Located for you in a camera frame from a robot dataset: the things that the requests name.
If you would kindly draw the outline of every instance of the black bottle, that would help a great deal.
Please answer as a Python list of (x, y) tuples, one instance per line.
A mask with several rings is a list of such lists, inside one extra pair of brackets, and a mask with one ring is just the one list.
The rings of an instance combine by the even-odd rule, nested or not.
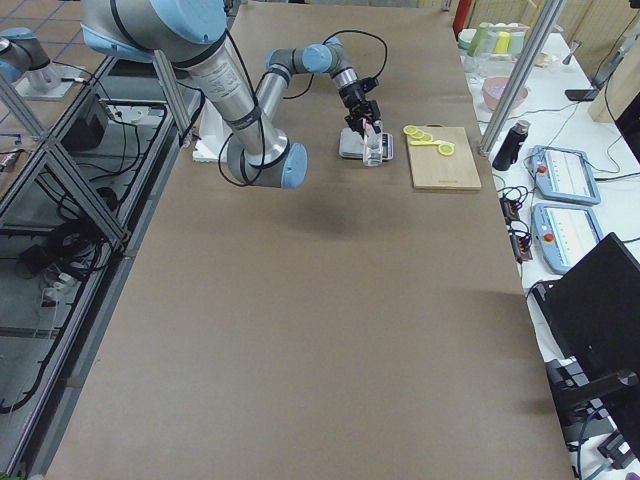
[(520, 152), (520, 147), (527, 139), (530, 126), (531, 124), (526, 120), (518, 120), (517, 123), (511, 127), (500, 150), (498, 150), (496, 158), (493, 159), (493, 163), (491, 164), (493, 168), (504, 172), (516, 163), (518, 160), (518, 152)]

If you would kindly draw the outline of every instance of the pink bowl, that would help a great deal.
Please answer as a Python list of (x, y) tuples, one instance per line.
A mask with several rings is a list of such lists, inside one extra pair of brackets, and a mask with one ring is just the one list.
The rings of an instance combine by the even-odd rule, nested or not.
[[(493, 111), (498, 106), (498, 101), (504, 93), (504, 88), (507, 86), (508, 81), (509, 77), (491, 77), (487, 78), (482, 84), (482, 97), (489, 110)], [(519, 107), (528, 95), (529, 91), (523, 87), (512, 108)]]

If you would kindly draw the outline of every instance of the computer monitor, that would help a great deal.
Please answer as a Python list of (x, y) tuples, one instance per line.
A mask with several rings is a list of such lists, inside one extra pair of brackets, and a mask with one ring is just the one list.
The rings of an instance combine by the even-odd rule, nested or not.
[[(562, 352), (590, 381), (624, 369), (640, 375), (640, 264), (615, 234), (555, 282), (544, 303)], [(601, 400), (640, 458), (640, 386)]]

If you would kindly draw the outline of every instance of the robotic arm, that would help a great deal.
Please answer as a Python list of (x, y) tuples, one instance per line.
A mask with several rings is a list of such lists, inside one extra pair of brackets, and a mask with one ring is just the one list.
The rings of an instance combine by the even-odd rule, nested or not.
[(227, 165), (244, 184), (297, 188), (304, 181), (304, 145), (290, 143), (272, 122), (295, 73), (329, 73), (349, 108), (351, 128), (362, 134), (368, 122), (379, 129), (377, 104), (366, 100), (367, 85), (337, 39), (272, 52), (256, 102), (226, 48), (222, 0), (84, 0), (83, 7), (82, 28), (91, 48), (146, 63), (154, 50), (162, 50), (174, 67), (190, 73), (233, 132)]
[(35, 90), (48, 92), (60, 85), (55, 65), (28, 28), (10, 28), (0, 32), (0, 74), (10, 83), (27, 73)]

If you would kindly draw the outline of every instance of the cutting board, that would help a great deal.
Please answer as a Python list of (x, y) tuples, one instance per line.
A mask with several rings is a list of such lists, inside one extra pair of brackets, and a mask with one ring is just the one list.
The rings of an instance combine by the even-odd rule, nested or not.
[(433, 135), (435, 140), (455, 144), (453, 155), (445, 157), (436, 147), (411, 146), (405, 135), (409, 151), (409, 164), (414, 188), (432, 190), (480, 190), (482, 186), (476, 169), (467, 134), (462, 127), (418, 127)]

